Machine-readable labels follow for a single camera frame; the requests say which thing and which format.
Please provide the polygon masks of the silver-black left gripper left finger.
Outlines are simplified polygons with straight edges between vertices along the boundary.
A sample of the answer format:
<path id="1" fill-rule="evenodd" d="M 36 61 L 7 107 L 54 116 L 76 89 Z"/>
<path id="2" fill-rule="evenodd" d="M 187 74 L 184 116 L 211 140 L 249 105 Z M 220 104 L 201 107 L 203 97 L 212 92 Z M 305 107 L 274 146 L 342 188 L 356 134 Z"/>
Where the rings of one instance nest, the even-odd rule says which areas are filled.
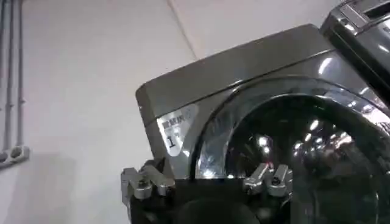
<path id="1" fill-rule="evenodd" d="M 163 170 L 165 159 L 149 159 L 140 169 L 124 168 L 121 172 L 121 201 L 124 205 L 130 199 L 147 200 L 153 195 L 170 197 L 175 192 L 175 180 L 167 177 Z"/>

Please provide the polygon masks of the silver-black left gripper right finger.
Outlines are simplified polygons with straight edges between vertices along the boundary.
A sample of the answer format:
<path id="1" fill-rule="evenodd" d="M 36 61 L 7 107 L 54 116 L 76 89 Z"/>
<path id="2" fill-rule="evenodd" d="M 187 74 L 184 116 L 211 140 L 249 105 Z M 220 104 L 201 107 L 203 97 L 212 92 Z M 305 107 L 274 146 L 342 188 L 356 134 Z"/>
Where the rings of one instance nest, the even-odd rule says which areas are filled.
<path id="1" fill-rule="evenodd" d="M 243 179 L 243 191 L 247 195 L 267 192 L 272 197 L 286 197 L 292 194 L 293 171 L 285 164 L 274 169 L 271 163 L 261 163 L 255 171 Z"/>

